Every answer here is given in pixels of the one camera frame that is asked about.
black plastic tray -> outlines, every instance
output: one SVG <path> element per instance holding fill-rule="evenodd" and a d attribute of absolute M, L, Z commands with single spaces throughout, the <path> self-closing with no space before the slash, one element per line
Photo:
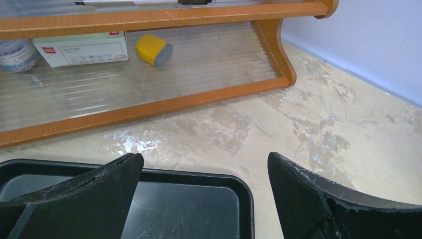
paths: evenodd
<path fill-rule="evenodd" d="M 0 163 L 0 202 L 97 167 L 31 159 Z M 254 238 L 252 194 L 231 175 L 143 169 L 121 238 Z"/>

marble countertop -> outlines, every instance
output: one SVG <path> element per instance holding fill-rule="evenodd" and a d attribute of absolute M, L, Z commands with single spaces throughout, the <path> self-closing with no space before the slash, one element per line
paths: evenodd
<path fill-rule="evenodd" d="M 282 238 L 272 151 L 352 189 L 422 205 L 422 109 L 285 47 L 293 87 L 2 149 L 0 161 L 105 164 L 140 152 L 146 168 L 233 174 L 253 193 L 258 239 Z"/>

white box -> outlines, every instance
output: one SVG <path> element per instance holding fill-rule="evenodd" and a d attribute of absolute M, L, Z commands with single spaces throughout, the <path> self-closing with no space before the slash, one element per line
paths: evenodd
<path fill-rule="evenodd" d="M 124 31 L 34 38 L 34 46 L 51 67 L 126 61 Z"/>

yellow and gray object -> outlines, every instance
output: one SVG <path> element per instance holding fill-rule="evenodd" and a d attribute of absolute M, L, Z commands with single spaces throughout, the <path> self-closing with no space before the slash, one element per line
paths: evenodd
<path fill-rule="evenodd" d="M 173 45 L 151 35 L 143 35 L 135 45 L 139 57 L 149 64 L 161 68 L 173 53 Z"/>

light blue wall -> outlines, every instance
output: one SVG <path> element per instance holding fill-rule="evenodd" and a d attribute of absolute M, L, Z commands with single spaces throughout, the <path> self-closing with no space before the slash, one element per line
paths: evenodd
<path fill-rule="evenodd" d="M 422 105 L 422 0 L 340 0 L 328 19 L 286 19 L 282 37 Z"/>

